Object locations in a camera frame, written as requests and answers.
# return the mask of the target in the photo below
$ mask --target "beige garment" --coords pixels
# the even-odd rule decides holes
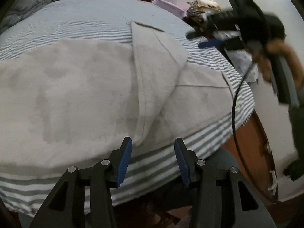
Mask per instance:
[[[133,156],[230,113],[224,75],[186,63],[165,32],[132,23],[133,46],[64,39],[0,65],[0,171],[42,177],[90,167],[133,140]]]

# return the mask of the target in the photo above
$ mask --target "bed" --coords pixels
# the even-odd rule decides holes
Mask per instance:
[[[199,49],[204,38],[189,41],[191,27],[178,17],[148,2],[138,0],[62,0],[51,3],[0,35],[0,61],[16,58],[22,52],[51,44],[62,38],[103,39],[131,44],[130,21],[160,28],[179,40],[188,50],[188,62],[224,72],[234,90],[241,76],[215,48]],[[237,100],[236,126],[247,122],[254,109],[253,94],[243,83]],[[232,134],[231,115],[184,138],[188,149],[199,158],[213,154]],[[12,211],[34,216],[60,175],[12,175],[2,171],[0,197]],[[132,158],[125,181],[112,189],[113,205],[125,203],[149,193],[179,175],[173,145]],[[90,190],[85,193],[85,212],[90,212]]]

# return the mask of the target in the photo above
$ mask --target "white wall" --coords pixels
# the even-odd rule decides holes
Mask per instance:
[[[168,0],[187,8],[190,0]],[[215,0],[222,9],[231,7],[228,0]],[[304,63],[304,22],[290,0],[254,0],[264,11],[274,12],[283,22],[286,41],[294,47],[302,64]],[[291,126],[287,107],[278,104],[272,87],[259,77],[259,85],[253,89],[256,112],[262,122],[272,148],[279,181],[279,200],[287,200],[304,192],[304,177],[292,182],[283,176],[284,168],[297,158],[293,146]]]

